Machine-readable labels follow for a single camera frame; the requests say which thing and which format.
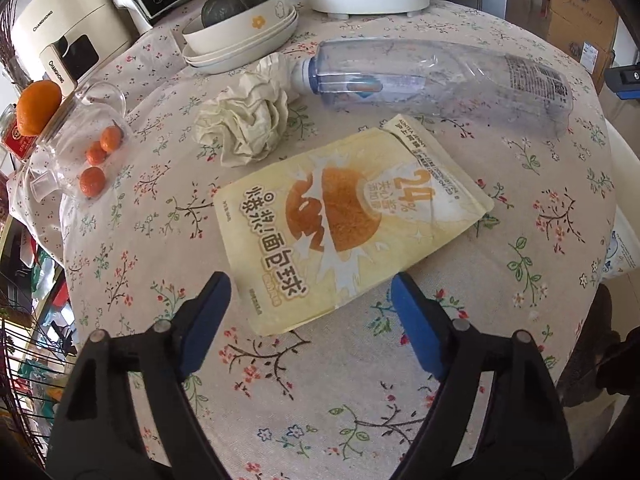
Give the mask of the brown cardboard box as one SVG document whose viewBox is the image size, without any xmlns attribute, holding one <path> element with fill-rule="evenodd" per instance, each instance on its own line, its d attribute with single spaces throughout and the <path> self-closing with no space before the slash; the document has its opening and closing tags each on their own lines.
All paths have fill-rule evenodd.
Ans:
<svg viewBox="0 0 640 480">
<path fill-rule="evenodd" d="M 617 55 L 620 51 L 636 48 L 634 38 L 613 0 L 551 0 L 551 9 L 567 21 L 591 30 L 598 44 L 608 44 L 612 38 L 612 47 Z"/>
<path fill-rule="evenodd" d="M 614 61 L 614 50 L 605 47 L 592 32 L 582 30 L 562 18 L 549 24 L 546 40 L 571 58 L 574 58 L 591 76 L 594 88 L 600 92 L 604 85 L 604 73 Z"/>
</svg>

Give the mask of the brown cardboard box lower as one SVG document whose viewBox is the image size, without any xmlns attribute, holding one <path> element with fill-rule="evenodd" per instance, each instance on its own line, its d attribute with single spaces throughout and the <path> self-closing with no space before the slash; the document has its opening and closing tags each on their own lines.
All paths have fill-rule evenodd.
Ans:
<svg viewBox="0 0 640 480">
<path fill-rule="evenodd" d="M 605 47 L 592 32 L 582 30 L 562 18 L 549 24 L 546 40 L 571 58 L 574 58 L 591 76 L 594 88 L 600 92 L 604 85 L 604 73 L 614 61 L 614 50 Z"/>
</svg>

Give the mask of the red tea tin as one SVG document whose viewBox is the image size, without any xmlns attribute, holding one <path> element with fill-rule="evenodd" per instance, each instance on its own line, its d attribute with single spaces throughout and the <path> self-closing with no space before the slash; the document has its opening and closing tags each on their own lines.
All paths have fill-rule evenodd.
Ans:
<svg viewBox="0 0 640 480">
<path fill-rule="evenodd" d="M 1 143 L 21 162 L 29 159 L 36 147 L 34 136 L 23 136 L 17 128 L 15 105 L 9 104 L 0 117 Z"/>
</svg>

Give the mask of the white blue patterned container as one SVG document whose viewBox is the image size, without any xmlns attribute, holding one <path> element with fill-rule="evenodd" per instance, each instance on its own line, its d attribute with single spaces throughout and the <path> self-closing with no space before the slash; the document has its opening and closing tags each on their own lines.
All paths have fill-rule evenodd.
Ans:
<svg viewBox="0 0 640 480">
<path fill-rule="evenodd" d="M 602 280 L 612 280 L 639 267 L 639 239 L 634 231 L 614 229 L 602 268 Z"/>
</svg>

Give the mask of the white plate under bowl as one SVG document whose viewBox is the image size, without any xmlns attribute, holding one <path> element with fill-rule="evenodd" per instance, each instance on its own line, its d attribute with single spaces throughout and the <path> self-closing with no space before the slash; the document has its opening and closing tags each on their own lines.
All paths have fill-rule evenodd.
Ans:
<svg viewBox="0 0 640 480">
<path fill-rule="evenodd" d="M 296 32 L 297 24 L 298 12 L 293 6 L 283 24 L 274 26 L 273 31 L 266 32 L 262 39 L 251 39 L 244 46 L 230 47 L 218 52 L 199 55 L 196 55 L 186 44 L 181 54 L 186 64 L 202 74 L 229 73 L 276 52 Z"/>
</svg>

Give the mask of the dried branches in vase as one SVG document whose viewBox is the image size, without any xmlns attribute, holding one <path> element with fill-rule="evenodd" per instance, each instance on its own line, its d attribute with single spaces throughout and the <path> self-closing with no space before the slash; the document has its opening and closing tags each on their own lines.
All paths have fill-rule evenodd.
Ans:
<svg viewBox="0 0 640 480">
<path fill-rule="evenodd" d="M 21 94 L 32 80 L 17 57 L 12 40 L 12 27 L 16 18 L 17 0 L 6 0 L 1 7 L 1 67 L 17 94 Z"/>
</svg>

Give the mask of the floral tablecloth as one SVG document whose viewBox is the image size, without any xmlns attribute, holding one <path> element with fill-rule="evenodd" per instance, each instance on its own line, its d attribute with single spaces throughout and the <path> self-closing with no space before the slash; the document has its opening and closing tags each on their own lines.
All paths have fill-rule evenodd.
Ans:
<svg viewBox="0 0 640 480">
<path fill-rule="evenodd" d="M 337 37 L 477 44 L 544 63 L 570 83 L 567 133 L 522 133 L 431 119 L 425 127 L 495 203 L 489 216 L 411 273 L 427 297 L 486 333 L 529 330 L 553 376 L 572 352 L 600 281 L 615 192 L 597 93 L 568 55 L 500 18 L 433 2 L 414 18 L 332 21 L 296 0 L 284 53 Z M 202 105 L 238 79 L 184 64 L 179 30 L 195 9 L 143 36 L 102 70 L 122 89 L 128 159 L 98 200 L 30 195 L 10 211 L 63 263 L 81 337 L 128 335 L 171 315 L 226 265 L 213 199 L 236 178 L 220 148 L 194 140 Z M 231 306 L 201 370 L 186 381 L 198 421 L 235 479 L 386 479 L 431 407 L 436 382 L 416 362 L 385 287 L 280 337 L 259 338 Z"/>
</svg>

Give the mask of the white tissue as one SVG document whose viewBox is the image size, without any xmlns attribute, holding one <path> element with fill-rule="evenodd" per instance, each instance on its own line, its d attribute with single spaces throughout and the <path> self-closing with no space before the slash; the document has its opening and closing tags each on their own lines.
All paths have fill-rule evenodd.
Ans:
<svg viewBox="0 0 640 480">
<path fill-rule="evenodd" d="M 203 104 L 192 128 L 195 142 L 218 148 L 225 167 L 265 159 L 288 128 L 288 106 L 310 92 L 309 64 L 279 52 L 262 58 Z"/>
</svg>

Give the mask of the clear plastic bottle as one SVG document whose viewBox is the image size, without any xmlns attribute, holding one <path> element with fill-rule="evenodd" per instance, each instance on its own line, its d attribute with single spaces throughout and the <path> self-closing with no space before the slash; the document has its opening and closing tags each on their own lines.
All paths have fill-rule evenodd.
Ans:
<svg viewBox="0 0 640 480">
<path fill-rule="evenodd" d="M 560 72 L 522 56 L 448 41 L 340 38 L 294 64 L 293 88 L 336 110 L 382 106 L 560 136 L 574 108 Z"/>
</svg>

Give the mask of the yellow bread ball bag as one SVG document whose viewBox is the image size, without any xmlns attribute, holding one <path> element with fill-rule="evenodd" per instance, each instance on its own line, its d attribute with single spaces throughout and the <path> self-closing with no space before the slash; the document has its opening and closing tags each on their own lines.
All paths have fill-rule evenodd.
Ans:
<svg viewBox="0 0 640 480">
<path fill-rule="evenodd" d="M 222 188 L 232 280 L 257 335 L 343 307 L 463 234 L 492 200 L 415 119 L 276 162 Z"/>
</svg>

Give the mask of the large orange on jar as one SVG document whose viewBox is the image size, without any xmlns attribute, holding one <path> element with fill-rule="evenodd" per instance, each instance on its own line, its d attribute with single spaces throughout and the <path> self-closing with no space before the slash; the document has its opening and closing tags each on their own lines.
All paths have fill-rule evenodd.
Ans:
<svg viewBox="0 0 640 480">
<path fill-rule="evenodd" d="M 22 136 L 39 136 L 62 102 L 60 87 L 50 80 L 35 81 L 16 104 L 17 129 Z"/>
</svg>

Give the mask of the cream air fryer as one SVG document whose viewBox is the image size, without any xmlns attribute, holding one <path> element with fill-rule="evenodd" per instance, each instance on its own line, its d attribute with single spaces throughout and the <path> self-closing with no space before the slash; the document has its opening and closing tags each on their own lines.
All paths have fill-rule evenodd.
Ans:
<svg viewBox="0 0 640 480">
<path fill-rule="evenodd" d="M 14 22 L 12 40 L 63 96 L 132 44 L 112 0 L 32 0 Z"/>
</svg>

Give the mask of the small orange fruit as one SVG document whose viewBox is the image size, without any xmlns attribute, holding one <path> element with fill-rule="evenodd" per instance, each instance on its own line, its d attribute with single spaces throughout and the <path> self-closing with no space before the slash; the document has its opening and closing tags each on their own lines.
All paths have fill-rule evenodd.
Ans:
<svg viewBox="0 0 640 480">
<path fill-rule="evenodd" d="M 100 167 L 89 167 L 79 177 L 81 193 L 88 198 L 99 196 L 106 185 L 106 177 Z"/>
<path fill-rule="evenodd" d="M 122 145 L 122 129 L 118 125 L 106 127 L 100 136 L 100 147 L 106 154 L 112 154 Z"/>
<path fill-rule="evenodd" d="M 93 142 L 86 151 L 86 159 L 91 166 L 100 166 L 107 159 L 107 152 L 101 146 L 99 141 Z"/>
</svg>

